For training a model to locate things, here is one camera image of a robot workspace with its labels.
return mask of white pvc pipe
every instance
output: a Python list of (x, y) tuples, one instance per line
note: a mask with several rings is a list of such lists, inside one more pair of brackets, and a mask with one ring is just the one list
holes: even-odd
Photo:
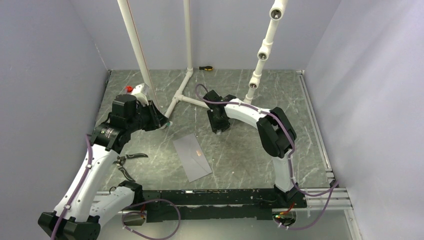
[(193, 69), (192, 30), (190, 24), (190, 0), (184, 0), (185, 44), (187, 47), (187, 69)]
[(149, 70), (146, 65), (146, 60), (143, 55), (142, 44), (137, 33), (136, 23), (131, 13), (130, 4), (128, 0), (117, 0), (119, 9), (125, 23), (126, 31), (128, 32), (129, 40), (131, 41), (132, 49), (134, 50), (135, 58), (137, 59), (138, 66), (141, 71), (144, 83), (149, 87), (148, 95), (152, 98), (154, 105), (160, 110), (158, 100), (156, 98), (155, 88), (152, 85)]
[(268, 43), (272, 43), (274, 40), (274, 36), (277, 31), (279, 21), (271, 20), (268, 25), (268, 30), (266, 31), (265, 41)]
[(283, 17), (284, 11), (286, 10), (287, 1), (288, 0), (275, 0), (271, 10), (269, 10), (269, 17), (271, 20), (268, 25), (268, 30), (266, 31), (265, 39), (263, 39), (262, 45), (260, 46), (257, 53), (258, 61), (248, 84), (249, 90), (243, 100), (243, 102), (247, 104), (252, 103), (255, 91), (261, 82), (262, 70), (264, 68), (265, 62), (270, 57), (271, 48), (274, 43), (274, 36), (277, 31), (278, 23)]
[(174, 96), (172, 97), (172, 101), (165, 112), (165, 117), (169, 118), (171, 116), (171, 113), (174, 110), (175, 105), (178, 103), (178, 101), (180, 101), (180, 95), (183, 94), (183, 90), (186, 87), (192, 75), (193, 75), (193, 68), (191, 70), (187, 69), (187, 73), (185, 74), (185, 77), (182, 80), (181, 85), (179, 86), (178, 90), (175, 92)]
[(179, 101), (183, 101), (182, 100), (182, 98), (184, 97), (183, 96), (183, 90), (184, 90), (184, 88), (186, 88), (186, 85), (187, 85), (189, 79), (193, 75), (192, 30), (191, 30), (191, 23), (190, 23), (190, 0), (184, 0), (183, 5), (184, 5), (184, 24), (185, 24), (185, 45), (186, 45), (186, 48), (187, 48), (187, 73), (185, 74), (184, 80), (182, 80), (182, 83), (179, 86), (178, 90), (175, 92), (174, 96), (172, 97), (172, 101), (171, 101), (168, 109), (165, 112), (165, 117), (167, 117), (167, 118), (169, 118), (171, 116), (171, 113), (174, 110), (175, 105)]
[(183, 95), (180, 95), (180, 100), (181, 101), (183, 101), (183, 102), (187, 102), (187, 103), (191, 103), (191, 104), (194, 104), (194, 105), (197, 105), (197, 106), (200, 106), (200, 107), (204, 107), (204, 108), (209, 108), (208, 107), (208, 105), (206, 105), (206, 103), (204, 103), (203, 101), (199, 101), (199, 100), (196, 100), (196, 99), (193, 99), (193, 98), (190, 98), (190, 97), (186, 97), (186, 96), (183, 96)]

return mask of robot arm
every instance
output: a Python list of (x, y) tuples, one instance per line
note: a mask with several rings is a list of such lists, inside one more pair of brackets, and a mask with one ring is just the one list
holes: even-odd
[[(289, 166), (286, 153), (290, 149), (290, 142), (277, 122), (270, 116), (260, 113), (250, 107), (239, 104), (240, 99), (233, 95), (219, 96), (214, 90), (209, 91), (204, 97), (211, 102), (234, 102), (237, 104), (211, 104), (206, 103), (210, 110), (207, 111), (210, 126), (214, 133), (224, 132), (230, 127), (229, 119), (237, 119), (258, 130), (263, 149), (272, 157), (275, 170), (275, 186), (287, 193), (295, 192), (290, 179)], [(274, 109), (261, 109), (277, 116), (287, 129), (293, 141), (297, 138), (296, 132), (290, 124), (284, 111), (275, 107)]]
[[(142, 186), (124, 181), (113, 194), (93, 204), (103, 176), (117, 160), (124, 145), (130, 141), (131, 133), (138, 130), (152, 131), (168, 122), (168, 118), (156, 109), (152, 101), (147, 100), (143, 88), (143, 85), (138, 85), (131, 94), (118, 95), (112, 103), (112, 111), (107, 120), (94, 128), (90, 138), (91, 164), (88, 164), (87, 151), (65, 196), (53, 212), (43, 212), (38, 219), (38, 224), (49, 236), (65, 211), (55, 235), (56, 239), (96, 239), (101, 227), (117, 212), (132, 203), (143, 201)], [(87, 168), (88, 174), (78, 189)], [(69, 203), (75, 190), (75, 198)]]

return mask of marble floor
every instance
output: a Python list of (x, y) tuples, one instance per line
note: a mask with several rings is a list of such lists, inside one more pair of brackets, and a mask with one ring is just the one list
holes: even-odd
[[(194, 70), (183, 94), (196, 98), (194, 87), (203, 83), (219, 95), (235, 95), (243, 99), (253, 70), (236, 69), (213, 71)], [(151, 70), (158, 103), (164, 113), (175, 91), (180, 86), (185, 70)], [(115, 96), (125, 86), (143, 83), (138, 70), (111, 72), (96, 125), (104, 121), (111, 111)], [(294, 173), (303, 188), (329, 187), (325, 166), (315, 137), (305, 96), (294, 70), (264, 70), (253, 105), (284, 110), (297, 133), (296, 152), (293, 157)], [(172, 126), (150, 132), (138, 131), (131, 135), (121, 154), (145, 153), (149, 158), (130, 159), (125, 163), (129, 174), (145, 190), (181, 189), (240, 189), (271, 188), (274, 168), (271, 157), (263, 150), (258, 132), (240, 121), (232, 120), (230, 130), (220, 135), (211, 131), (207, 109), (177, 103), (170, 120)], [(189, 182), (173, 145), (173, 140), (194, 133), (212, 168), (212, 174)], [(106, 191), (124, 179), (115, 165), (99, 190)]]

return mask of red object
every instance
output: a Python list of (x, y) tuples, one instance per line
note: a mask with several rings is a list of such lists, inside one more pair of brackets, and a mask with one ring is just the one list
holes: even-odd
[(281, 214), (281, 215), (286, 215), (286, 214), (288, 214), (289, 212), (290, 212), (290, 210), (292, 210), (292, 208), (295, 206), (295, 202), (292, 202), (291, 203), (291, 205), (290, 205), (290, 207), (288, 208), (288, 210), (287, 211), (282, 211), (282, 212), (280, 212), (279, 214)]
[(134, 89), (132, 86), (126, 86), (125, 88), (127, 93), (131, 93)]

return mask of gray wall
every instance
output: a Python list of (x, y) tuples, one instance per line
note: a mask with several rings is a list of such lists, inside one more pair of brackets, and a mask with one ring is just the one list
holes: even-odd
[(68, 0), (0, 1), (0, 238), (37, 225), (86, 153), (107, 71)]
[(424, 236), (424, 1), (343, 0), (306, 68), (366, 240)]
[[(138, 69), (116, 0), (71, 0), (108, 69)], [(274, 0), (192, 0), (193, 65), (254, 69)], [(340, 0), (289, 0), (266, 69), (305, 69)], [(182, 0), (131, 0), (147, 66), (187, 67)]]

